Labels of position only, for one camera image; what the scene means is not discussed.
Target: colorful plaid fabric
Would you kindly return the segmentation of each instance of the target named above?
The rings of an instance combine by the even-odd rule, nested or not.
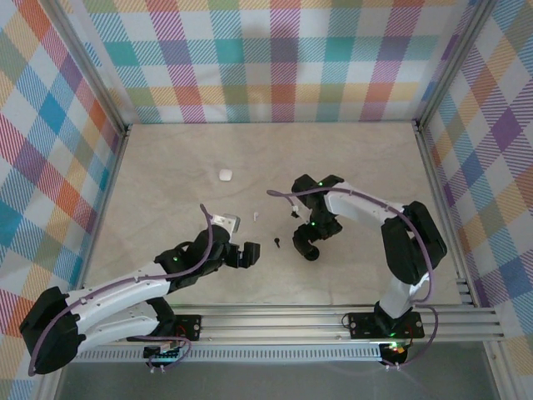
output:
[[[500,0],[428,140],[468,268],[533,396],[533,2]]]
[[[120,78],[110,86],[142,123],[410,120],[464,10],[457,0],[83,2]]]
[[[25,400],[18,326],[76,282],[118,135],[37,0],[0,10],[0,399]]]

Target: beige floor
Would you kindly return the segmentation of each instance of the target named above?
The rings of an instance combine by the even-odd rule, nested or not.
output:
[[[221,168],[233,170],[220,182]],[[233,242],[258,242],[249,270],[229,267],[167,297],[170,303],[370,304],[391,279],[379,232],[340,218],[342,233],[317,245],[308,262],[291,243],[301,223],[269,188],[290,191],[308,173],[333,173],[400,203],[418,200],[436,218],[409,123],[288,123],[135,126],[98,239],[86,284],[143,266],[193,240],[205,227],[198,207],[241,217]],[[253,213],[259,218],[253,221]],[[273,239],[281,239],[277,248]],[[433,303],[459,303],[448,256],[436,269]]]

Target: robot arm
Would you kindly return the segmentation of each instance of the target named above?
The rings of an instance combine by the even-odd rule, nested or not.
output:
[[[237,245],[230,243],[238,223],[239,218],[235,216],[212,217],[209,256],[187,275],[160,278],[185,272],[202,260],[209,242],[207,230],[200,232],[194,242],[166,250],[145,267],[111,282],[64,294],[58,287],[43,292],[20,326],[30,353],[50,321],[81,302],[72,312],[60,317],[46,336],[38,351],[35,372],[50,373],[64,367],[80,352],[121,338],[177,336],[179,321],[163,296],[193,285],[199,277],[214,273],[222,265],[249,268],[259,258],[259,244],[245,242],[241,252]],[[108,286],[111,286],[109,290],[99,290]]]
[[[343,190],[313,192],[314,189],[323,187]],[[412,309],[412,298],[428,279],[428,269],[421,247],[409,227],[386,207],[395,208],[412,223],[421,235],[431,266],[435,269],[446,255],[447,249],[426,206],[420,202],[405,206],[371,197],[334,175],[320,182],[303,175],[294,182],[292,192],[311,192],[297,196],[310,212],[304,213],[298,209],[298,212],[293,213],[293,217],[304,218],[306,223],[294,232],[292,239],[296,250],[309,261],[320,256],[318,248],[312,245],[313,242],[326,240],[342,230],[342,225],[336,220],[337,216],[381,231],[387,265],[393,278],[389,290],[375,306],[375,324],[385,336],[396,335],[398,329],[403,329],[401,323]],[[362,197],[353,196],[349,192],[362,194]]]

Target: mounting plate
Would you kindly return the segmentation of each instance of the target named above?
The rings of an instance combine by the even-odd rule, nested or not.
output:
[[[396,335],[387,336],[376,325],[373,312],[349,312],[348,327],[352,339],[420,339],[424,337],[424,327],[418,312],[409,312],[406,319],[396,327]]]
[[[197,342],[200,339],[200,330],[202,329],[201,315],[175,315],[175,326],[177,329],[176,337],[187,338],[191,342]],[[155,367],[166,365],[164,362],[155,363],[158,358],[178,358],[180,354],[179,347],[166,346],[146,346],[142,352],[143,358],[154,359],[152,363]]]

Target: white small object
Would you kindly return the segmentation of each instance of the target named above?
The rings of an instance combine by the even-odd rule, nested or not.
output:
[[[218,173],[218,178],[223,182],[229,182],[232,180],[233,171],[231,169],[221,169]]]

